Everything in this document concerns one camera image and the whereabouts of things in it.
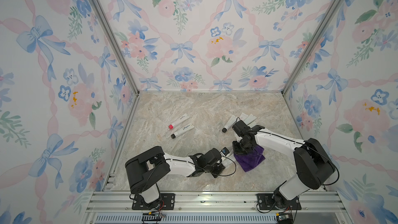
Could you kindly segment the aluminium corner post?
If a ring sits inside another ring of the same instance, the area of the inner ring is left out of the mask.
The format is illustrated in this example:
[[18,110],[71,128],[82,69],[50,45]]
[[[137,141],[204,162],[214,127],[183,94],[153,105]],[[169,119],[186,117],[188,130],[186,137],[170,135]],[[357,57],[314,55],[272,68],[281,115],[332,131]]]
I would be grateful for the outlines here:
[[328,8],[324,13],[324,17],[321,19],[317,28],[315,29],[313,37],[311,38],[308,47],[305,48],[302,56],[299,58],[298,63],[294,67],[292,74],[289,76],[288,81],[282,90],[283,96],[286,96],[289,90],[293,88],[293,84],[295,83],[295,80],[299,76],[300,71],[305,66],[308,58],[310,57],[310,55],[316,48],[316,45],[318,45],[323,34],[326,32],[327,28],[329,27],[332,18],[337,14],[339,8],[343,3],[344,0],[332,0],[331,3],[328,5]]
[[105,11],[104,11],[103,7],[101,6],[100,1],[99,0],[89,0],[89,3],[93,7],[93,10],[98,17],[99,24],[101,25],[101,28],[104,31],[105,36],[108,39],[113,52],[115,53],[116,59],[119,62],[121,69],[124,72],[126,79],[133,90],[134,95],[136,97],[138,97],[140,91],[138,90],[138,88],[134,82],[133,76],[131,74],[131,71],[129,70],[127,62],[125,61],[125,59],[122,55],[121,49],[117,44],[116,38],[113,34],[112,27],[106,18]]

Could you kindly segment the white tube black cap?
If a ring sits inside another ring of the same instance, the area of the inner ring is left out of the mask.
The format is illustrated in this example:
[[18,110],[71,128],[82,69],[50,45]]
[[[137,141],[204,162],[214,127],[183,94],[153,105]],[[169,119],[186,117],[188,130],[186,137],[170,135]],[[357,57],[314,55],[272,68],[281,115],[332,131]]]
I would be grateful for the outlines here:
[[232,115],[227,121],[227,123],[224,125],[224,127],[222,128],[222,132],[226,133],[228,129],[231,128],[234,125],[234,123],[236,123],[236,119],[237,117],[235,115]]

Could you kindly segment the white tube dark cap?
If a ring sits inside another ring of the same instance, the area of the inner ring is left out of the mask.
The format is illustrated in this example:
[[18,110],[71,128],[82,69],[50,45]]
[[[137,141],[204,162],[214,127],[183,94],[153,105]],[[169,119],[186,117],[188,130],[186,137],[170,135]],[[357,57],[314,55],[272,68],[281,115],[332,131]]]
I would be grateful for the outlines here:
[[172,138],[172,139],[175,139],[176,137],[179,137],[179,136],[185,134],[186,132],[188,132],[188,131],[190,131],[190,130],[192,130],[192,129],[194,129],[194,128],[195,128],[195,126],[194,126],[193,124],[190,123],[190,124],[188,124],[188,125],[182,127],[180,130],[174,132],[174,133],[171,135],[171,138]]

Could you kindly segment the aluminium corner post right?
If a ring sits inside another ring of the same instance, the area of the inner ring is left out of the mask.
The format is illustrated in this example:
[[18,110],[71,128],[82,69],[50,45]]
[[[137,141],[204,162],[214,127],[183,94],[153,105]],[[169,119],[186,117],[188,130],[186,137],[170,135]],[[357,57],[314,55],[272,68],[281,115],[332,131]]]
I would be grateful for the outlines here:
[[289,76],[288,81],[282,90],[283,96],[286,96],[289,90],[293,88],[293,84],[295,83],[295,80],[299,76],[300,71],[305,66],[308,58],[310,57],[310,55],[316,48],[316,45],[318,45],[323,34],[326,32],[327,28],[329,27],[332,18],[337,14],[339,8],[343,3],[344,0],[332,0],[331,3],[328,5],[328,8],[324,13],[324,17],[321,19],[317,28],[315,29],[313,37],[311,38],[308,47],[305,48],[302,56],[299,58],[298,63],[294,67],[292,74]]

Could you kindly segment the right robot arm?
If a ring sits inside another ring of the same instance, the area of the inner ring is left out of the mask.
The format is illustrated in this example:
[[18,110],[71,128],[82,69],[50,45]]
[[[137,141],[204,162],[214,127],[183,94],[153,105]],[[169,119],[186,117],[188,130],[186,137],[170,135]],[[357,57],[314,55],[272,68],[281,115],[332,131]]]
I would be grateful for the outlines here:
[[310,189],[319,189],[338,168],[330,160],[316,139],[289,138],[255,125],[249,127],[242,120],[233,126],[237,141],[233,142],[235,155],[248,155],[256,148],[269,148],[282,153],[295,162],[296,174],[275,189],[272,199],[282,207]]

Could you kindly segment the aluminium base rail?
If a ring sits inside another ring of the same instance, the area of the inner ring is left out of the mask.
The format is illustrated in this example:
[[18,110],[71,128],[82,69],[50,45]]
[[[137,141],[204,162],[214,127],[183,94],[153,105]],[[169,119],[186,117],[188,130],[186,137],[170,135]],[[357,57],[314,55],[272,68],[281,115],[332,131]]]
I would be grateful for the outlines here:
[[176,191],[174,209],[163,207],[148,216],[134,210],[127,191],[95,193],[83,224],[275,224],[288,214],[294,224],[351,224],[346,208],[334,192],[306,192],[287,211],[261,209],[257,192]]

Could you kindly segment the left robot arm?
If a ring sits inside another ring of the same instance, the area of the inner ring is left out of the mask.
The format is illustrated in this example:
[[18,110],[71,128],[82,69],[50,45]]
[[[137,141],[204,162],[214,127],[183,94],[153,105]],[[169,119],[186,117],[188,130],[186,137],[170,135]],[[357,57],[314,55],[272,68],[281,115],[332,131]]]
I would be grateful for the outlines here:
[[213,148],[205,154],[178,157],[165,153],[160,146],[155,146],[125,163],[130,193],[142,199],[143,205],[156,206],[162,200],[157,183],[166,175],[199,177],[209,173],[217,178],[226,168],[223,162],[229,153],[227,148]]

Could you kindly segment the white tube pink cap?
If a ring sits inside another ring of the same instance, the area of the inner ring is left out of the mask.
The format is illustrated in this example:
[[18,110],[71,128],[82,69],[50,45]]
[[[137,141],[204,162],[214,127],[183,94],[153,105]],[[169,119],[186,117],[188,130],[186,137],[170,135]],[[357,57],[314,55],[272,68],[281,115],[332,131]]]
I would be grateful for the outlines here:
[[241,115],[239,116],[240,120],[245,121],[248,118],[248,115],[245,113],[241,113]]
[[181,117],[177,118],[175,121],[173,121],[169,125],[169,129],[170,130],[174,129],[176,126],[178,126],[179,124],[183,123],[184,121],[186,121],[189,118],[190,118],[190,116],[188,114],[182,115]]

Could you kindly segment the aluminium corner post left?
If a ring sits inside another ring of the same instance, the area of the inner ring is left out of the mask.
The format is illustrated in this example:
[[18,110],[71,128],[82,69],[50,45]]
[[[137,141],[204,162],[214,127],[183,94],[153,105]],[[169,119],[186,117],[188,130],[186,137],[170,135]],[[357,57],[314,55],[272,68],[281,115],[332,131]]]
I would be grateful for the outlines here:
[[124,72],[126,79],[133,90],[134,95],[136,97],[138,97],[140,91],[138,90],[138,88],[134,82],[133,76],[131,74],[131,71],[129,70],[127,62],[125,61],[125,59],[122,55],[121,49],[117,44],[116,38],[113,34],[112,27],[106,18],[105,11],[104,11],[103,7],[101,6],[100,1],[99,0],[89,0],[89,3],[93,7],[93,10],[98,17],[99,24],[101,25],[101,28],[104,31],[105,36],[108,39],[113,52],[115,53],[116,59],[119,62],[121,69]]

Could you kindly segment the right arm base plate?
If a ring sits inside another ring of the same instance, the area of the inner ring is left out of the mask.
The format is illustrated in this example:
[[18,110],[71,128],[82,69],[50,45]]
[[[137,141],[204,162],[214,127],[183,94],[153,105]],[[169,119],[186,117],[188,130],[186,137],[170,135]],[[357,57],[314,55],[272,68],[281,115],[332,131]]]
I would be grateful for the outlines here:
[[275,196],[271,193],[256,194],[258,209],[260,211],[284,211],[287,208],[301,210],[299,196],[292,200],[286,200],[282,196]]

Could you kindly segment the white toothpaste tube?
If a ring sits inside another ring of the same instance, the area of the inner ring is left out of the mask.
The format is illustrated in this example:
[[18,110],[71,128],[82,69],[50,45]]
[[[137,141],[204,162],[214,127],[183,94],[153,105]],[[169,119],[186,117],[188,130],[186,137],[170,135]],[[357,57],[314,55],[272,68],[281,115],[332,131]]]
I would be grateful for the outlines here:
[[251,124],[253,121],[255,121],[257,119],[256,116],[254,116],[253,114],[250,114],[245,120],[244,123],[249,125]]

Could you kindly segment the purple cloth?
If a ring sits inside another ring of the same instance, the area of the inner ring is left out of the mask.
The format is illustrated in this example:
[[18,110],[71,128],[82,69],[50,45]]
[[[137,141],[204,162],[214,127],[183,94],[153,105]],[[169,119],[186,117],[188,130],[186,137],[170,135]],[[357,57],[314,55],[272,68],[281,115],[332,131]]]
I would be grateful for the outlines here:
[[260,165],[265,160],[263,152],[264,152],[263,147],[256,146],[252,152],[245,155],[240,155],[235,153],[234,157],[241,166],[241,168],[244,170],[244,172],[249,172],[254,168],[256,168],[258,165]]

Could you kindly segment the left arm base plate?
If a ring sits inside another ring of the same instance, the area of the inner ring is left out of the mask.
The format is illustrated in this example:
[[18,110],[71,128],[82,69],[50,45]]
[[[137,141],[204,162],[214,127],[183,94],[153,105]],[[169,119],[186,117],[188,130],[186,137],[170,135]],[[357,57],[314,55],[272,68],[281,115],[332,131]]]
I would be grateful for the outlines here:
[[146,211],[146,210],[173,210],[175,206],[175,194],[160,193],[160,196],[151,203],[147,203],[143,196],[135,195],[132,204],[132,210]]

